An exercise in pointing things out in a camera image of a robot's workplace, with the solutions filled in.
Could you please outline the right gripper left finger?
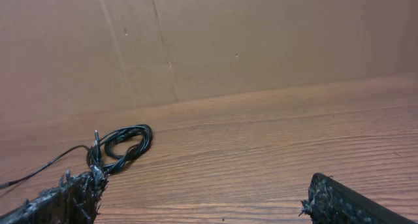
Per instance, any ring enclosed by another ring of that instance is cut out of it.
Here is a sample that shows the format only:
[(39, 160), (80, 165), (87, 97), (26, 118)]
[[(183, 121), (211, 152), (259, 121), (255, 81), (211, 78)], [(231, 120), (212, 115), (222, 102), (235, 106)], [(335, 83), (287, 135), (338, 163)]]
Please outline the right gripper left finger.
[(1, 224), (86, 224), (99, 215), (108, 173), (92, 166), (89, 172), (64, 174), (57, 187), (45, 189), (33, 200), (1, 216)]

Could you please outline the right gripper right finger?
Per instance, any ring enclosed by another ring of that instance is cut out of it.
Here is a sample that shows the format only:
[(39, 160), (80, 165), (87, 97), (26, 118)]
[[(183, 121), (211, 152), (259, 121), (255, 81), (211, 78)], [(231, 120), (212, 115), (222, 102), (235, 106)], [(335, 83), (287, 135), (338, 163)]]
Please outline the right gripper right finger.
[(313, 224), (417, 224), (322, 173), (312, 176), (301, 203)]

